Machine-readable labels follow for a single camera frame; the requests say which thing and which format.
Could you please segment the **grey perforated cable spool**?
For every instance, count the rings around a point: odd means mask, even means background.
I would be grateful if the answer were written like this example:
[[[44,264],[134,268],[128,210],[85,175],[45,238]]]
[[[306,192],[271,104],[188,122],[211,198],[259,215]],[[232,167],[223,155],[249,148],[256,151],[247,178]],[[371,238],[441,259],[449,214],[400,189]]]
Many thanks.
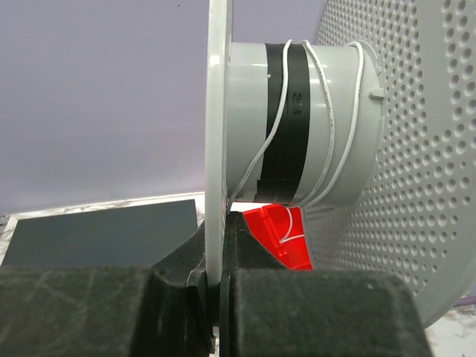
[[[235,202],[299,207],[314,268],[385,271],[425,327],[475,280],[475,3],[325,1],[315,38],[233,41],[211,1],[205,266]]]

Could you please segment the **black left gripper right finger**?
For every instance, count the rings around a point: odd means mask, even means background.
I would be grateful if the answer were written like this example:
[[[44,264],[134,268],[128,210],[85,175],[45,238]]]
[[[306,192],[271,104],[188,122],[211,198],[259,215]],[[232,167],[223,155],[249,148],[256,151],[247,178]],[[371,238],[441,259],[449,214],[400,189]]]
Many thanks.
[[[226,219],[221,356],[430,356],[413,296],[379,271],[293,271]]]

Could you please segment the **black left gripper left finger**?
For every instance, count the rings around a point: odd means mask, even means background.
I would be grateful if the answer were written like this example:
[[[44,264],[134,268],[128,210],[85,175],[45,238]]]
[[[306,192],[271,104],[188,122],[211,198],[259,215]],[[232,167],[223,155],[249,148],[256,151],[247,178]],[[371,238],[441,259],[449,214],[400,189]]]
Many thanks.
[[[205,230],[151,266],[4,266],[3,356],[206,356]]]

